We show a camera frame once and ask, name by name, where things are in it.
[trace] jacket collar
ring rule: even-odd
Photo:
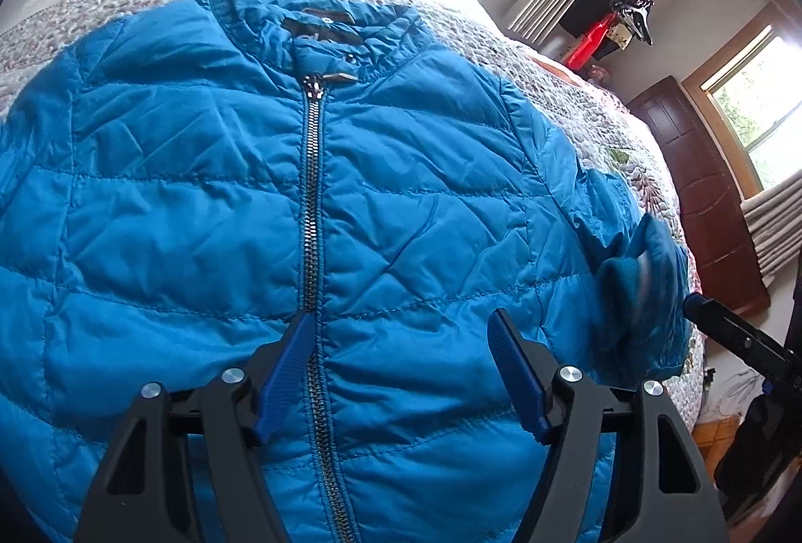
[[[208,0],[218,22],[242,51],[298,79],[346,73],[360,81],[384,77],[432,41],[420,14],[402,5],[347,0]],[[331,22],[305,11],[348,14],[353,24]],[[296,37],[285,21],[352,35],[348,45]]]

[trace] wooden window frame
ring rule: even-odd
[[[772,27],[771,33],[799,44],[802,42],[802,9],[793,0],[768,0],[768,4],[740,32],[683,81],[685,92],[707,122],[744,199],[761,192],[763,184],[746,147],[741,143],[727,116],[712,99],[712,89],[706,91],[702,86],[743,52],[768,26]],[[743,68],[743,65],[746,63],[741,61],[735,68]]]

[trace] metal screw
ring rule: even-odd
[[[144,399],[155,399],[161,393],[161,385],[159,383],[147,383],[139,393]]]
[[[234,367],[233,369],[226,369],[223,371],[223,375],[221,376],[223,382],[227,385],[236,385],[237,383],[241,383],[244,377],[246,377],[246,372],[242,369],[238,369],[237,367]]]
[[[643,383],[643,389],[647,394],[652,396],[659,396],[663,393],[663,385],[657,382],[657,380],[647,380]]]
[[[582,379],[582,372],[576,367],[562,367],[560,377],[567,383],[578,383]]]

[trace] window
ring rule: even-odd
[[[743,62],[707,88],[746,148],[764,188],[802,167],[802,50],[769,26]]]
[[[744,198],[802,168],[801,30],[770,2],[683,81]]]

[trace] jacket sleeve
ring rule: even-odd
[[[0,215],[34,166],[72,174],[73,105],[125,20],[111,21],[63,49],[0,118]]]
[[[666,224],[643,214],[622,176],[584,169],[562,129],[509,86],[502,85],[502,93],[524,154],[576,233],[596,279],[603,304],[597,356],[631,387],[678,374],[690,337],[682,313],[684,248]]]

